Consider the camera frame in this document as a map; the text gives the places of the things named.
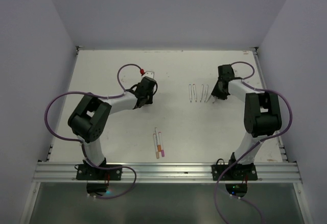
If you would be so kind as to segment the light blue pen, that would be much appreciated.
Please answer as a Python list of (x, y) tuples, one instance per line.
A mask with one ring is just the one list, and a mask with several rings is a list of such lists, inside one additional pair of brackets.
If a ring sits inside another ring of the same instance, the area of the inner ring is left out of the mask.
[(193, 100), (193, 96), (192, 96), (192, 85), (191, 84), (189, 84), (189, 100), (190, 100), (190, 103)]

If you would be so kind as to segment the grey pen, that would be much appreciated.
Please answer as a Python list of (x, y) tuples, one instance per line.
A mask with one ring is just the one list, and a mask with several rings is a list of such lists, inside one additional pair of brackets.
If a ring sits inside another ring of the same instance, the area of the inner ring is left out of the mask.
[(204, 85), (201, 85), (201, 93), (200, 93), (200, 102), (203, 100), (203, 94), (204, 94)]

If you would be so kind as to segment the magenta cap pen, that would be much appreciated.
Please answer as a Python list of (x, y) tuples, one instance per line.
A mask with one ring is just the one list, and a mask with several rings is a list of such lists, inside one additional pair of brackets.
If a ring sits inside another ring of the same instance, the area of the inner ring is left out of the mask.
[(164, 151), (164, 145), (163, 145), (162, 133), (161, 132), (158, 132), (158, 140), (159, 140), (159, 145), (160, 145), (161, 156), (165, 157), (165, 151)]

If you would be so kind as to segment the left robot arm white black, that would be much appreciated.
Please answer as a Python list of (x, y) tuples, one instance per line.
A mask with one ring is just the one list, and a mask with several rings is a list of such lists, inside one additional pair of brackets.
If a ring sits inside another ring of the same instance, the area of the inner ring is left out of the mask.
[(81, 140), (85, 162), (94, 168), (103, 168), (106, 162), (100, 136), (110, 115), (141, 108), (152, 103), (157, 82), (151, 77), (143, 77), (135, 89), (128, 89), (121, 97), (103, 98), (87, 94), (82, 97), (68, 119), (68, 126)]

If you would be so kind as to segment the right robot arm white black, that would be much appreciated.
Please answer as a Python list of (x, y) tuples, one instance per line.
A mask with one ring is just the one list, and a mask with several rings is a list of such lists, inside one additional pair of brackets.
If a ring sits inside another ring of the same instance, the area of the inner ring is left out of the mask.
[(218, 80), (211, 95), (219, 100), (234, 96), (244, 103), (245, 135), (232, 153), (229, 164), (245, 166), (254, 163), (262, 144), (282, 127), (278, 95), (270, 91), (249, 88), (235, 76), (231, 64), (218, 66)]

